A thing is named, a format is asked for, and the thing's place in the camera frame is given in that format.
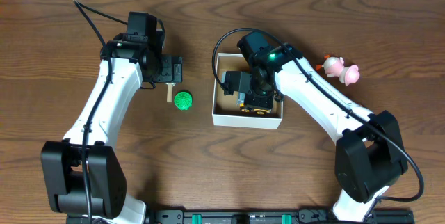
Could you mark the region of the pig face wooden rattle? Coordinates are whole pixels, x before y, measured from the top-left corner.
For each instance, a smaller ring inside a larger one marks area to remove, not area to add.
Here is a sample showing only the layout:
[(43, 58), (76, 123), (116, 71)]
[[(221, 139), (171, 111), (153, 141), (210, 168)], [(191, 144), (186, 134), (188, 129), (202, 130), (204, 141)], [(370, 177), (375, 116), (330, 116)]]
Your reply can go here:
[(166, 102), (171, 103), (172, 102), (172, 94), (173, 94), (173, 87), (175, 86), (175, 83), (167, 83), (167, 97)]

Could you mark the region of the grey yellow toy truck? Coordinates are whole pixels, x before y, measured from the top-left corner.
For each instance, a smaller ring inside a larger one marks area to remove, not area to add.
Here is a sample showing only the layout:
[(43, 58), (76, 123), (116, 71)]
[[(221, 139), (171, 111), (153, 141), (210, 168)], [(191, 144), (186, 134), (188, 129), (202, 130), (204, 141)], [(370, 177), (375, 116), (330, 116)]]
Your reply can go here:
[(265, 115), (272, 111), (273, 102), (270, 100), (238, 100), (237, 105), (240, 111), (244, 113), (256, 113)]

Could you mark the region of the pink white plush toy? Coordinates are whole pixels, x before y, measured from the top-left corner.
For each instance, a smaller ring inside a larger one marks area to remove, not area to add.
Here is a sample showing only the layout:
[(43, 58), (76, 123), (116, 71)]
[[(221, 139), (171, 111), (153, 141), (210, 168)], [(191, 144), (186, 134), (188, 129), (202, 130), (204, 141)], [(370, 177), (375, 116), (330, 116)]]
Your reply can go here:
[(317, 65), (315, 70), (324, 70), (327, 77), (338, 77), (340, 82), (345, 86), (358, 82), (360, 73), (357, 65), (346, 67), (342, 57), (326, 55), (324, 59), (324, 63)]

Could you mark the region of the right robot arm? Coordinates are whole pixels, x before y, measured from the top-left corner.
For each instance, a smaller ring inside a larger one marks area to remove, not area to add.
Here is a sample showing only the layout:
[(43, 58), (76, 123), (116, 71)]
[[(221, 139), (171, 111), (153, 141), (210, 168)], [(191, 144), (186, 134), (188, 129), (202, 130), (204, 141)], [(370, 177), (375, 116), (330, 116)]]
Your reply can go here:
[(341, 221), (364, 221), (378, 197), (408, 169), (397, 119), (348, 99), (290, 45), (273, 47), (252, 32), (237, 47), (252, 70), (254, 93), (279, 91), (290, 97), (333, 140), (334, 172), (342, 187), (333, 213)]

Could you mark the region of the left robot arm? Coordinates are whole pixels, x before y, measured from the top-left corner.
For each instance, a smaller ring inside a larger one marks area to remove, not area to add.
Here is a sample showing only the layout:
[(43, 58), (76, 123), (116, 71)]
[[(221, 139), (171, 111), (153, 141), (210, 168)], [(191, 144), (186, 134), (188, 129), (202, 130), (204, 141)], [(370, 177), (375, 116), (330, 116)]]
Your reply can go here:
[(127, 193), (115, 154), (118, 132), (130, 101), (144, 83), (172, 87), (183, 80), (182, 58), (163, 54), (163, 22), (131, 12), (127, 30), (100, 52), (97, 82), (80, 116), (61, 141), (41, 151), (52, 211), (69, 223), (145, 223), (147, 205)]

